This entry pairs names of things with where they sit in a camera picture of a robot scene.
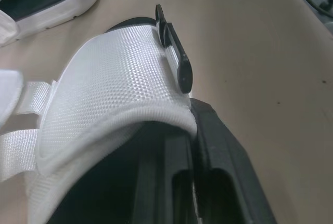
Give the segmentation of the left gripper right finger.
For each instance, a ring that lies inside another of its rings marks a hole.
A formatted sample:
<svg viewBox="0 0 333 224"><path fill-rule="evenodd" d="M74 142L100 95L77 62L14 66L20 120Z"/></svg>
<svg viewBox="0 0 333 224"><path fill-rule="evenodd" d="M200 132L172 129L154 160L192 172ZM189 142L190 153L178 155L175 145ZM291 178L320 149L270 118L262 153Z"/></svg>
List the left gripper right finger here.
<svg viewBox="0 0 333 224"><path fill-rule="evenodd" d="M247 152L207 103L191 100L197 138L191 143L203 223L276 223Z"/></svg>

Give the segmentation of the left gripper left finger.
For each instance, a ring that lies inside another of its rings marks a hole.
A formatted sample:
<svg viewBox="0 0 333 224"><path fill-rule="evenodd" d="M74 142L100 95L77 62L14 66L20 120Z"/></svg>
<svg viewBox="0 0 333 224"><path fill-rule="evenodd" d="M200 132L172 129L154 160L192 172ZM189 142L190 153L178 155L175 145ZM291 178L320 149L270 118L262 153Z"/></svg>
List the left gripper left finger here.
<svg viewBox="0 0 333 224"><path fill-rule="evenodd" d="M198 223L190 136L180 128L146 123L138 133L136 223Z"/></svg>

